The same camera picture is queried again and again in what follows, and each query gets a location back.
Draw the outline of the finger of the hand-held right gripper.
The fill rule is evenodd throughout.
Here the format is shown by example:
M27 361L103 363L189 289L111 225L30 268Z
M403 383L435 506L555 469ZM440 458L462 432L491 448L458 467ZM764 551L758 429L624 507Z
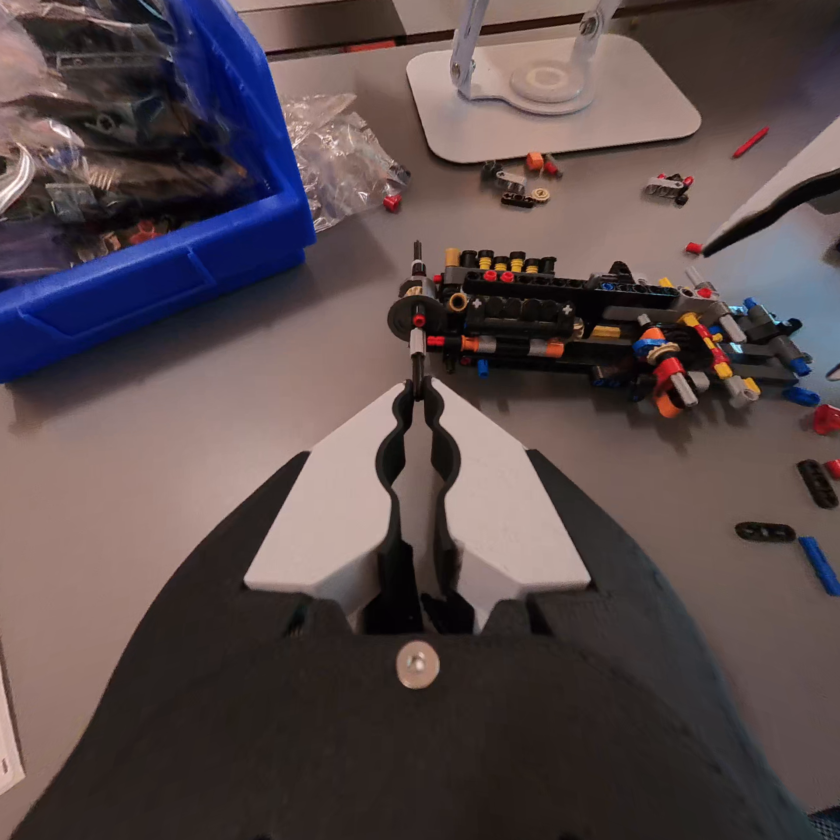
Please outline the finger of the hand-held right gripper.
M823 215L839 213L838 130L817 135L719 227L700 253L714 256L770 227L803 204Z

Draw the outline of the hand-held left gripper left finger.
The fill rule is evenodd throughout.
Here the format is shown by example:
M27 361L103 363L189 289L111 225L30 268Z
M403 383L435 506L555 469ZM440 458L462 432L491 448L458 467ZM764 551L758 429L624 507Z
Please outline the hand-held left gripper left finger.
M394 482L413 421L410 381L395 385L306 453L245 573L251 591L298 593L360 614L366 632L419 632L413 549Z

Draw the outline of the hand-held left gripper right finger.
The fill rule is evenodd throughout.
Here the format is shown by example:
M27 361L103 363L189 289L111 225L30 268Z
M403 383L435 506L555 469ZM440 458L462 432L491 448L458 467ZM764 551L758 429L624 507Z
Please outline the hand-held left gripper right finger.
M441 597L423 596L439 632L479 632L503 601L579 592L592 577L527 448L445 383L423 380Z

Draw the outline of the lego car chassis model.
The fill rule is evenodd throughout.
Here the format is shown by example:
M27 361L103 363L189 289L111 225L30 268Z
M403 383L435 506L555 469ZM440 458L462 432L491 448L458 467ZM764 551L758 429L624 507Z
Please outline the lego car chassis model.
M555 266L552 256L449 248L430 276L416 241L387 317L408 346L414 400L424 398L429 354L448 373L464 366L480 378L494 369L583 375L666 419L694 410L713 387L737 411L764 387L808 389L812 357L794 341L801 321L753 297L725 302L694 267L679 286L636 276L622 261L586 279Z

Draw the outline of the grey red black lego assembly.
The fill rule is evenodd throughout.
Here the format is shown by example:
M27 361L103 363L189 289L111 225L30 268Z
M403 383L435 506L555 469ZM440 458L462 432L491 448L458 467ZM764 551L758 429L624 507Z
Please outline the grey red black lego assembly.
M694 182L695 178L692 175L660 174L647 182L643 195L652 199L670 201L678 207L683 207L688 203L688 191Z

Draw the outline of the black three-hole lego liftarm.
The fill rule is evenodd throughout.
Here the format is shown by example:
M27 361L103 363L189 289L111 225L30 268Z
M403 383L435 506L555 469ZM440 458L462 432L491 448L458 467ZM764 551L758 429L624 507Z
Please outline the black three-hole lego liftarm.
M795 468L809 496L820 509L834 510L838 508L837 493L823 464L815 459L807 458L797 462Z

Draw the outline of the blue lego pin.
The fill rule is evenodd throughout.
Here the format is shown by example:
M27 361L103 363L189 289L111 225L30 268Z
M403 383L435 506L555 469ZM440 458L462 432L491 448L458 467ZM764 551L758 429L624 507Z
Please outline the blue lego pin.
M837 574L825 556L819 542L811 536L799 537L797 541L824 592L830 596L838 597L840 591Z

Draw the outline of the lego instruction booklet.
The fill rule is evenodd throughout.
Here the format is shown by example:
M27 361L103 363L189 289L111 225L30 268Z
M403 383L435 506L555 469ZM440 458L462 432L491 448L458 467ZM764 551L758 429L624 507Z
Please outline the lego instruction booklet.
M25 769L18 747L12 704L1 668L1 795L25 778Z

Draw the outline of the clear bags of lego parts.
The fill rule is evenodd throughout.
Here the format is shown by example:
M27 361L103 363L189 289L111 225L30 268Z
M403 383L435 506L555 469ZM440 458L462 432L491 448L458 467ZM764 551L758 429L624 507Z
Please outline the clear bags of lego parts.
M1 289L269 193L188 2L2 2Z

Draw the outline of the blue storage bin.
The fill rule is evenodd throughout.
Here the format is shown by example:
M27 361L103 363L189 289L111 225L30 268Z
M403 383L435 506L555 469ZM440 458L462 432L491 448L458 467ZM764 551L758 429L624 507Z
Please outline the blue storage bin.
M315 234L264 50L228 2L185 2L209 52L210 92L245 127L234 143L260 199L92 262L2 291L10 382L199 302L299 265Z

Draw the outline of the clear plastic bag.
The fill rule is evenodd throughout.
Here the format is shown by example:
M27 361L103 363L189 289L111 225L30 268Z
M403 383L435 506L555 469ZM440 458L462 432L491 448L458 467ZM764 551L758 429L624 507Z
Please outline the clear plastic bag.
M280 95L279 101L316 234L384 208L385 195L404 194L411 174L354 110L355 94Z

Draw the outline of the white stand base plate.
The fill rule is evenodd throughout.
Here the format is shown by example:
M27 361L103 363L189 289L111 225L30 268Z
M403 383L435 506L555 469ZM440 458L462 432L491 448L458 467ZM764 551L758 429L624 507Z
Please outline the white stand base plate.
M594 2L574 37L478 44L488 2L469 2L450 50L406 76L430 151L473 164L682 140L701 116L635 40L609 35L620 2Z

